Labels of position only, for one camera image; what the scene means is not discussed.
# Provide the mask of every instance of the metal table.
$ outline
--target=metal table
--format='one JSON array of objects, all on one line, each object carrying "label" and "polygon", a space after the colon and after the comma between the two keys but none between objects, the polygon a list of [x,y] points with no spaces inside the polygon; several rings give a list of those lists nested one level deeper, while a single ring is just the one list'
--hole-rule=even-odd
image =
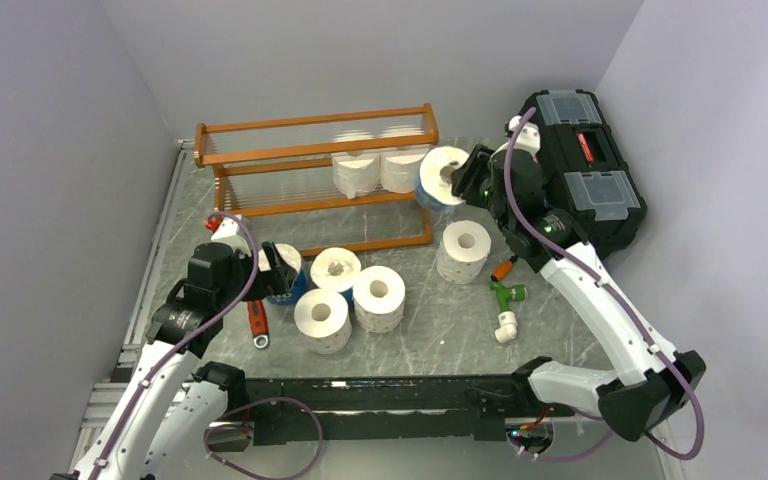
[{"label": "metal table", "polygon": [[[467,151],[482,142],[491,147],[503,139],[444,139]],[[166,293],[186,272],[187,260],[196,245],[209,239],[203,223],[213,208],[213,177],[209,169],[188,165],[172,235],[152,302],[154,311]],[[299,248],[329,242],[351,242],[404,235],[420,228],[416,205],[409,203],[351,207],[334,210],[255,218],[252,226],[258,241],[290,243]],[[437,273],[435,253],[446,225],[459,220],[482,224],[493,241],[481,275],[470,285],[451,284]],[[576,366],[609,368],[610,363],[596,339],[572,307],[551,286],[521,262],[505,279],[506,285],[524,284],[528,297],[513,304],[519,331],[517,338],[500,345],[493,337],[498,327],[498,306],[488,288],[493,269],[510,255],[490,215],[473,207],[453,214],[432,214],[434,243],[424,247],[361,253],[363,266],[384,265],[396,270],[407,287],[405,317],[393,331],[366,333],[353,325],[348,345],[331,355],[305,350],[293,321],[292,307],[266,302],[270,346],[252,345],[245,308],[225,318],[223,331],[213,340],[203,361],[220,361],[242,368],[249,378],[300,378],[346,376],[447,375],[510,373],[538,355]]]}]

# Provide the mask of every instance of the white wall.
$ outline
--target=white wall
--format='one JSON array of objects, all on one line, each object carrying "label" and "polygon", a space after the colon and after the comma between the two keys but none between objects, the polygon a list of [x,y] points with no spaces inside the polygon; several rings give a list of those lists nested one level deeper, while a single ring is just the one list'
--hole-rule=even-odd
[{"label": "white wall", "polygon": [[768,478],[768,2],[647,0],[598,94],[651,209],[616,277],[709,367],[688,477]]},{"label": "white wall", "polygon": [[174,150],[96,1],[0,1],[0,479],[68,468]]},{"label": "white wall", "polygon": [[102,0],[172,132],[421,105],[498,135],[535,89],[595,88],[642,0]]}]

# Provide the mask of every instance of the gray surface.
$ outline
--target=gray surface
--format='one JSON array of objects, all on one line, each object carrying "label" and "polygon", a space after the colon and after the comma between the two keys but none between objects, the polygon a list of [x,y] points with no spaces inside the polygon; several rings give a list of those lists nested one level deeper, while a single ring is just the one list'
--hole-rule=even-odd
[{"label": "gray surface", "polygon": [[0,2],[0,479],[68,468],[174,150],[98,2]]},{"label": "gray surface", "polygon": [[768,478],[768,2],[647,1],[598,94],[651,208],[614,278],[708,363],[688,478]]},{"label": "gray surface", "polygon": [[[454,143],[471,150],[476,139]],[[501,145],[501,139],[487,144]],[[173,236],[163,260],[152,311],[166,292],[184,275],[193,248],[209,239],[203,221],[213,207],[212,176],[207,169],[191,168],[173,222]],[[292,218],[255,218],[252,225],[259,241],[273,240],[300,247],[318,242],[357,241],[419,232],[418,209],[400,206],[353,207],[342,211],[310,212]],[[490,232],[493,245],[481,275],[470,285],[454,285],[437,273],[434,258],[437,242],[450,222],[470,219]],[[564,363],[608,368],[601,346],[578,318],[572,307],[520,263],[505,280],[525,284],[528,298],[514,303],[519,320],[517,338],[499,345],[493,337],[499,313],[487,282],[493,269],[510,251],[489,214],[473,207],[461,207],[451,215],[433,215],[434,244],[423,247],[384,250],[359,255],[364,266],[384,265],[402,276],[407,286],[405,318],[395,330],[367,334],[356,323],[343,350],[319,355],[304,350],[293,321],[292,307],[266,304],[271,345],[257,350],[245,308],[235,309],[225,319],[225,328],[208,348],[204,361],[217,360],[245,369],[250,377],[318,377],[348,375],[444,375],[510,373],[538,355]]]},{"label": "gray surface", "polygon": [[[580,452],[605,432],[603,425],[585,424],[578,436],[574,425],[557,427],[556,444],[546,455]],[[313,428],[300,425],[299,428]],[[240,474],[205,458],[200,439],[194,439],[166,480],[237,480]],[[274,447],[253,447],[243,453],[222,454],[261,475],[283,477],[299,471],[311,458],[314,444],[294,442]],[[470,438],[331,441],[305,480],[391,480],[395,478],[487,480],[491,478],[539,480],[664,479],[658,455],[649,442],[628,443],[614,438],[584,460],[566,464],[518,458],[505,442],[476,442]]]},{"label": "gray surface", "polygon": [[422,105],[498,135],[542,88],[596,88],[642,0],[102,0],[175,135]]}]

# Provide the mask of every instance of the blue toilet paper roll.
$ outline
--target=blue toilet paper roll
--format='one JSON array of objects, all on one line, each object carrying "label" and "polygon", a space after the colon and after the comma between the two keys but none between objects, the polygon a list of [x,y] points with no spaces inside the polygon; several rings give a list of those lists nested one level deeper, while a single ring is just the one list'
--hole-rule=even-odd
[{"label": "blue toilet paper roll", "polygon": [[455,147],[437,147],[429,150],[419,166],[416,177],[416,201],[434,212],[451,212],[464,203],[452,195],[452,172],[463,166],[469,154]]}]

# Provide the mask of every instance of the toilet paper stack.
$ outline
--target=toilet paper stack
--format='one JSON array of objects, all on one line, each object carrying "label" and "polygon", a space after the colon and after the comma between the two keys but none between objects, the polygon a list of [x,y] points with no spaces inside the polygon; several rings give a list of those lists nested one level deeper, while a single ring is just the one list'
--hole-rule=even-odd
[{"label": "toilet paper stack", "polygon": [[405,313],[405,282],[394,270],[374,266],[358,275],[353,288],[355,316],[367,332],[396,328]]},{"label": "toilet paper stack", "polygon": [[305,348],[326,354],[346,346],[352,287],[360,272],[360,259],[344,248],[327,248],[313,260],[310,278],[318,288],[302,296],[293,314]]},{"label": "toilet paper stack", "polygon": [[[422,135],[418,127],[398,126],[384,130],[383,138]],[[381,186],[395,193],[412,192],[427,146],[391,148],[381,152]]]},{"label": "toilet paper stack", "polygon": [[437,272],[449,282],[467,284],[475,280],[490,254],[490,234],[481,225],[464,220],[443,231],[437,250]]},{"label": "toilet paper stack", "polygon": [[[337,135],[335,142],[371,140],[369,132],[349,130]],[[348,198],[361,197],[372,193],[378,187],[378,152],[342,152],[331,156],[334,170],[334,185]]]}]

